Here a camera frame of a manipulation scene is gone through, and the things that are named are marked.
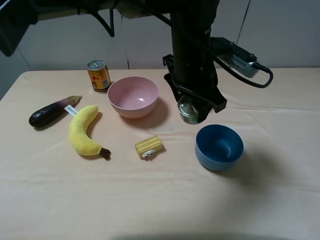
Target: white wall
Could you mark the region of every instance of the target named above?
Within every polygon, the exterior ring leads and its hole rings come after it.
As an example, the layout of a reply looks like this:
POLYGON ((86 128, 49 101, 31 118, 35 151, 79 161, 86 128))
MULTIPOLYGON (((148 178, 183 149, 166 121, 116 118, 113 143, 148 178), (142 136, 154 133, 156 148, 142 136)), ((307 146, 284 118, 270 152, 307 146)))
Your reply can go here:
MULTIPOLYGON (((236 41, 248 3, 220 0, 211 35, 236 41)), ((319 9, 318 0, 251 0, 238 44, 268 67, 320 67, 319 9)), ((109 22, 109 11, 100 13, 109 22)), ((164 68, 162 57, 172 53, 167 25, 152 16, 124 18, 122 24, 118 12, 114 24, 114 38, 90 15, 31 26, 18 46, 23 56, 0 53, 0 73, 6 79, 0 81, 0 98, 28 65, 33 71, 78 70, 101 59, 110 69, 127 69, 127 60, 132 69, 164 68)))

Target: metal can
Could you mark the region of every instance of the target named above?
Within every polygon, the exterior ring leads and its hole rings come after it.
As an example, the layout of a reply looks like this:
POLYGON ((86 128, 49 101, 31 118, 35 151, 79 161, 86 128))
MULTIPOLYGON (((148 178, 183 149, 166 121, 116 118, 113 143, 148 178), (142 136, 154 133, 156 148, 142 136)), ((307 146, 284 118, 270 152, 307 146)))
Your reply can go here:
POLYGON ((94 60, 86 66, 93 90, 99 93, 106 92, 111 85, 109 71, 104 61, 94 60))
POLYGON ((198 112, 192 106, 192 101, 187 96, 182 96, 178 101, 180 117, 187 124, 198 124, 198 112))

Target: table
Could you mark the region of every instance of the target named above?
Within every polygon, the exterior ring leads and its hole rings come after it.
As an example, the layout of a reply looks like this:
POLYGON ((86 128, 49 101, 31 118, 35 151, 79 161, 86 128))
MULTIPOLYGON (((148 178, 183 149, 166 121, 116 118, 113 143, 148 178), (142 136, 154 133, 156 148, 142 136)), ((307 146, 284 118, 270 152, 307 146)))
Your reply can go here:
POLYGON ((219 69, 227 107, 198 125, 180 119, 166 72, 110 70, 112 81, 142 76, 157 84, 157 107, 144 119, 120 117, 84 70, 17 79, 0 101, 0 239, 319 239, 320 68, 273 69, 266 89, 219 69), (83 96, 77 110, 99 107, 89 135, 111 150, 110 161, 72 149, 69 114, 43 130, 28 124, 34 111, 70 95, 83 96), (244 155, 229 171, 197 161, 195 137, 209 124, 243 139, 244 155), (135 143, 153 135, 165 151, 143 161, 135 143))

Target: plush banana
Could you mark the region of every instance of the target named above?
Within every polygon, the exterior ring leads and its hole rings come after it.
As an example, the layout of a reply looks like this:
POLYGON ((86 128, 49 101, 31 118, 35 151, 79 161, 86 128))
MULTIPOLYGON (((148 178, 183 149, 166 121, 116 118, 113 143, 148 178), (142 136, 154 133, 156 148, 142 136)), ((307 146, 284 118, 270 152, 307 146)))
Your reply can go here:
POLYGON ((87 136, 87 128, 96 118, 98 107, 89 105, 82 108, 72 119, 69 126, 69 141, 74 150, 84 156, 102 155, 109 159, 110 151, 87 136))

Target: yellow butter block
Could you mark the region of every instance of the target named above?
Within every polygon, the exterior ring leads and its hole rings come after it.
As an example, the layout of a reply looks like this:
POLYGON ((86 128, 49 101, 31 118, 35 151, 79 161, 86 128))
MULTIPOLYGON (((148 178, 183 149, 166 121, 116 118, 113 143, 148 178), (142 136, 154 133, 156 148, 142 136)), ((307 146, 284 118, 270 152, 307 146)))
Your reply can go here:
POLYGON ((135 144, 135 150, 139 157, 145 160, 154 153, 160 151, 162 148, 163 145, 158 136, 152 136, 135 144))

